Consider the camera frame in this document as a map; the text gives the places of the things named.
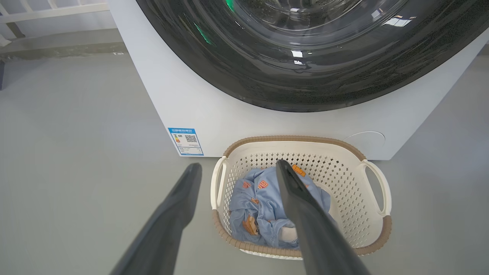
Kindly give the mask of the blue energy label sticker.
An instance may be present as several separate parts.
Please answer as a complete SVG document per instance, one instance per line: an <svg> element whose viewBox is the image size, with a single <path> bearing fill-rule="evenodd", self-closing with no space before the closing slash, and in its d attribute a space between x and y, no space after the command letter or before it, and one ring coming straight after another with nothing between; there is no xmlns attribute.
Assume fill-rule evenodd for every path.
<svg viewBox="0 0 489 275"><path fill-rule="evenodd" d="M168 128L168 131L180 156L204 156L202 147L194 128Z"/></svg>

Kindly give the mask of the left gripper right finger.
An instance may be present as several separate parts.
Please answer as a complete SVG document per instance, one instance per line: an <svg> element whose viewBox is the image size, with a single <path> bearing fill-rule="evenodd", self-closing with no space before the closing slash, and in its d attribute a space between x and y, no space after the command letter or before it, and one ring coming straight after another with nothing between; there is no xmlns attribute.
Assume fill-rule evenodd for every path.
<svg viewBox="0 0 489 275"><path fill-rule="evenodd" d="M292 166L276 162L280 195L295 224L307 275L371 275Z"/></svg>

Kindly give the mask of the white washing machine body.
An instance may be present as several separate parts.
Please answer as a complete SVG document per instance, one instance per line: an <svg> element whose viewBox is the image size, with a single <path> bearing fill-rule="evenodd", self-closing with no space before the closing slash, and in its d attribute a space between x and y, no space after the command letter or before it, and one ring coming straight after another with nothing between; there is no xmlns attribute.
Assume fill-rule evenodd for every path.
<svg viewBox="0 0 489 275"><path fill-rule="evenodd" d="M318 136L343 140L359 132L384 134L370 160L389 160L459 80L484 44L489 28L453 57L413 82L378 98L320 112L284 112L236 99L216 88L169 48L136 0L108 0L133 64L162 123L194 128L204 157L219 158L252 136Z"/></svg>

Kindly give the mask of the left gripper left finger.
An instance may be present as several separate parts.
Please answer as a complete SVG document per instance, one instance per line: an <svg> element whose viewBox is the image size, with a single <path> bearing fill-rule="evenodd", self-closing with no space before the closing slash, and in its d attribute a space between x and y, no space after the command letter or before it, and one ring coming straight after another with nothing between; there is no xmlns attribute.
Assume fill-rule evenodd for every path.
<svg viewBox="0 0 489 275"><path fill-rule="evenodd" d="M110 275L173 275L182 232L194 217L201 178L199 163L185 169Z"/></svg>

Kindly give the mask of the white railing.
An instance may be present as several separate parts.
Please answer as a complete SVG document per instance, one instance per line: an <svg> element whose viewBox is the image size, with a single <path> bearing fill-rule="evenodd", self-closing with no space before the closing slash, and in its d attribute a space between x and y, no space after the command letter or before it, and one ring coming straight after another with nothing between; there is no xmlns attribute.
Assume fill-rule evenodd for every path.
<svg viewBox="0 0 489 275"><path fill-rule="evenodd" d="M109 10L108 0L0 0L0 23Z"/></svg>

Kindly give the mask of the cream perforated laundry basket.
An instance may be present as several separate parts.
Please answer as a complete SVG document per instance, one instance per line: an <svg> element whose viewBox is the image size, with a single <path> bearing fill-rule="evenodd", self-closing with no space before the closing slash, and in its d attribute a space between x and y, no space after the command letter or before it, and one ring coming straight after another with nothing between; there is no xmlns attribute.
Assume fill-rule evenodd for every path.
<svg viewBox="0 0 489 275"><path fill-rule="evenodd" d="M281 159L329 193L329 213L356 254L372 254L386 244L392 230L392 197L383 172L349 143L315 136L254 136L225 150L210 186L214 225L225 242L255 256L302 260L298 250L245 243L231 235L229 204L236 181L251 169L272 167Z"/></svg>

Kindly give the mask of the blue orange patterned clothes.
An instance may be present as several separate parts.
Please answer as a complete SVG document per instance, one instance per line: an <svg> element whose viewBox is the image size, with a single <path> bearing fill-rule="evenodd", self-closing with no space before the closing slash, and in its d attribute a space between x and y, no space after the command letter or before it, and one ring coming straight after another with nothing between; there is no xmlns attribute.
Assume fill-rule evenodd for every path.
<svg viewBox="0 0 489 275"><path fill-rule="evenodd" d="M283 207L276 167L252 169L236 180L229 212L233 238L273 248L300 248L296 226Z"/></svg>

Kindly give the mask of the black glass washing machine door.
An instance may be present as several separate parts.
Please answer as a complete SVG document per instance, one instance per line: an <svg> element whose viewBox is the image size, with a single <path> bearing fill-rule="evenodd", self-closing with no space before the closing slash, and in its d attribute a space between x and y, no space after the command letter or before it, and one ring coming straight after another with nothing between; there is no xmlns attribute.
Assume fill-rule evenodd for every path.
<svg viewBox="0 0 489 275"><path fill-rule="evenodd" d="M489 28L489 0L136 0L171 50L230 96L284 112L360 104Z"/></svg>

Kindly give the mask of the round white filter cover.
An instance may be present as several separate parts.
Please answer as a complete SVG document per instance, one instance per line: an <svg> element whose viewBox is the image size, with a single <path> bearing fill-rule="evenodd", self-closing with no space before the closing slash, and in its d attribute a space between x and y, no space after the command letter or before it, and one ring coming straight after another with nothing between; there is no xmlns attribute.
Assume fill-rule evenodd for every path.
<svg viewBox="0 0 489 275"><path fill-rule="evenodd" d="M350 135L343 141L357 148L365 157L371 158L384 146L385 136L380 132L365 131Z"/></svg>

